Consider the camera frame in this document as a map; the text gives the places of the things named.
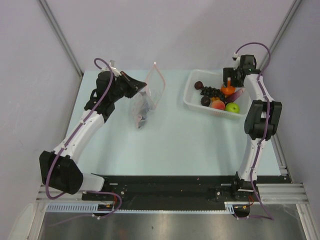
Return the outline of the clear zip top bag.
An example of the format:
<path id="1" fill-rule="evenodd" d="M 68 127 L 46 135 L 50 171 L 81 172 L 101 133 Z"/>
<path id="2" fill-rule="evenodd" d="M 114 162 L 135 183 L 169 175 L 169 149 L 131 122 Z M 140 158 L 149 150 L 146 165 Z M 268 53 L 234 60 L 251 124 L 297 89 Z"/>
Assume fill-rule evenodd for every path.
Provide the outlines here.
<path id="1" fill-rule="evenodd" d="M 156 111 L 166 89 L 166 80 L 156 62 L 144 82 L 146 86 L 132 98 L 131 104 L 131 115 L 137 130 L 147 124 L 148 117 Z"/>

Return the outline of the grey toy fish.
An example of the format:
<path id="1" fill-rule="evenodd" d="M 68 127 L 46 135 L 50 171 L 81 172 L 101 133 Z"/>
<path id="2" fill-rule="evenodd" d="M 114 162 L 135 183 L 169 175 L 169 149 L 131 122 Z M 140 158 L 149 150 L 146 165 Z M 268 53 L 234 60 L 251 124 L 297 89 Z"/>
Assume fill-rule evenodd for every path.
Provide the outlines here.
<path id="1" fill-rule="evenodd" d="M 137 129 L 141 129 L 147 123 L 148 114 L 153 110 L 153 104 L 148 98 L 139 99 L 135 105 L 135 125 Z"/>

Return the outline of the purple toy eggplant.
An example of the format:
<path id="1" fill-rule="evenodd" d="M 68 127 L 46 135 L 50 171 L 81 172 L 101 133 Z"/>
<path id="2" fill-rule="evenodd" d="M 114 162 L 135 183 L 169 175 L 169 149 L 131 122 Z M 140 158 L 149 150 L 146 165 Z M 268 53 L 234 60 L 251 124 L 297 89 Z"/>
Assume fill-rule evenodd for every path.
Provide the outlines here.
<path id="1" fill-rule="evenodd" d="M 240 88 L 238 90 L 236 90 L 233 94 L 229 95 L 225 102 L 228 104 L 228 103 L 233 103 L 235 102 L 244 92 L 245 92 L 245 88 Z"/>

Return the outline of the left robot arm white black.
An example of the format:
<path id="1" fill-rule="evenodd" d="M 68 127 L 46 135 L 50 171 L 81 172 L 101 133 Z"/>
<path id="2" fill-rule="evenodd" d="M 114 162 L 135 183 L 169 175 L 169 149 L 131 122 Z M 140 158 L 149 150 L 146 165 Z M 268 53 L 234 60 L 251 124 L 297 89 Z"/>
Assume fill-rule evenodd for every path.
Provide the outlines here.
<path id="1" fill-rule="evenodd" d="M 136 80 L 124 71 L 107 70 L 97 75 L 96 88 L 75 128 L 54 150 L 43 151 L 39 156 L 41 178 L 49 199 L 55 199 L 50 188 L 70 195 L 93 191 L 100 200 L 110 196 L 111 188 L 104 184 L 104 178 L 81 172 L 77 163 L 91 138 L 115 110 L 115 103 L 123 97 L 131 99 L 146 86 L 146 82 Z"/>

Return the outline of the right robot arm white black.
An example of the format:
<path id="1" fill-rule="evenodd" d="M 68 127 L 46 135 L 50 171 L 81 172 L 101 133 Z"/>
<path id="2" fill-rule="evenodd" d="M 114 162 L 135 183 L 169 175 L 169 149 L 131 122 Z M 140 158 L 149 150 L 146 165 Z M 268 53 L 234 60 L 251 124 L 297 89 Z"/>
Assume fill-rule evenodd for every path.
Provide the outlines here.
<path id="1" fill-rule="evenodd" d="M 282 112 L 282 103 L 269 94 L 263 74 L 257 68 L 254 55 L 234 54 L 234 67 L 223 69 L 223 85 L 244 88 L 252 100 L 244 121 L 247 145 L 239 170 L 231 182 L 230 196 L 236 201 L 246 201 L 258 192 L 257 170 L 267 141 L 275 135 Z"/>

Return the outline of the green toy apple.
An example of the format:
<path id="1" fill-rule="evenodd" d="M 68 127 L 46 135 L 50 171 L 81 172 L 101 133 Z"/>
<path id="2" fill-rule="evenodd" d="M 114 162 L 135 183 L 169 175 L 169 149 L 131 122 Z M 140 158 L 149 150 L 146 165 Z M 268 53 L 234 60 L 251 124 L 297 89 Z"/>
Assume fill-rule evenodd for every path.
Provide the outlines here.
<path id="1" fill-rule="evenodd" d="M 237 103 L 235 102 L 229 102 L 225 106 L 225 111 L 230 112 L 230 113 L 235 113 L 238 114 L 240 112 L 240 107 Z"/>

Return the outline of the toy peach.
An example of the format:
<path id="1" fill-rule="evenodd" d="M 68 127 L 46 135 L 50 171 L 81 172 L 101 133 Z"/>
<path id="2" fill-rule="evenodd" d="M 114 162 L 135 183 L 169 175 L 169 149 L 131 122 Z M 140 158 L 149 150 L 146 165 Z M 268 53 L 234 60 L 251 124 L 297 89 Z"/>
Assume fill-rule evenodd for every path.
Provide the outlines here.
<path id="1" fill-rule="evenodd" d="M 225 105 L 225 103 L 224 103 L 223 101 L 221 101 L 221 100 L 215 100 L 215 101 L 213 101 L 213 102 L 211 103 L 211 107 L 212 107 L 213 109 L 216 109 L 216 110 L 222 110 L 222 111 L 224 111 L 225 108 L 226 108 L 226 105 Z"/>

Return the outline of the orange toy tangerine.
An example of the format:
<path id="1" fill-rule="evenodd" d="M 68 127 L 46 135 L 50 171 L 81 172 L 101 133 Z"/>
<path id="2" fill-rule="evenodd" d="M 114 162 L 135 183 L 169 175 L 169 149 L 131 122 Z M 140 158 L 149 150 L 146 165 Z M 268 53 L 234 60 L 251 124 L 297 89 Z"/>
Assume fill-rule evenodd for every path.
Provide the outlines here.
<path id="1" fill-rule="evenodd" d="M 227 87 L 222 86 L 220 90 L 225 96 L 230 96 L 235 93 L 236 88 L 231 85 L 228 85 Z"/>

